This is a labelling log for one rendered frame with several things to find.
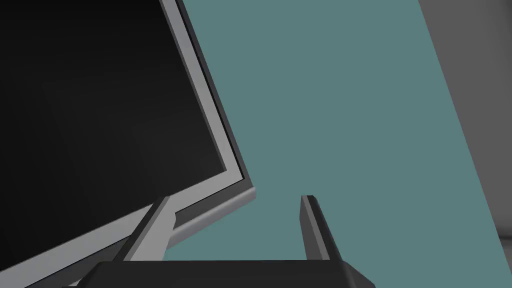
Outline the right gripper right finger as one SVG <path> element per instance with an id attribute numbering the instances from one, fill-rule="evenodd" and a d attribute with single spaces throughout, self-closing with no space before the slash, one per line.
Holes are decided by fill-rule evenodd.
<path id="1" fill-rule="evenodd" d="M 301 196 L 299 223 L 307 260 L 342 261 L 336 242 L 315 196 Z"/>

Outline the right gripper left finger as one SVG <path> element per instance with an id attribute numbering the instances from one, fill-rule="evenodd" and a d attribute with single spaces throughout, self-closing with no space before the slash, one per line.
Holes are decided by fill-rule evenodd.
<path id="1" fill-rule="evenodd" d="M 159 198 L 128 237 L 113 261 L 161 261 L 176 222 L 171 197 Z"/>

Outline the black window with grey frame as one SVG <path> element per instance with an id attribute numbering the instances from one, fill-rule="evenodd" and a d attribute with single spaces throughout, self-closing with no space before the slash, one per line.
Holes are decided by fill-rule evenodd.
<path id="1" fill-rule="evenodd" d="M 256 197 L 184 0 L 0 0 L 0 288 L 82 288 L 168 196 L 166 250 Z"/>

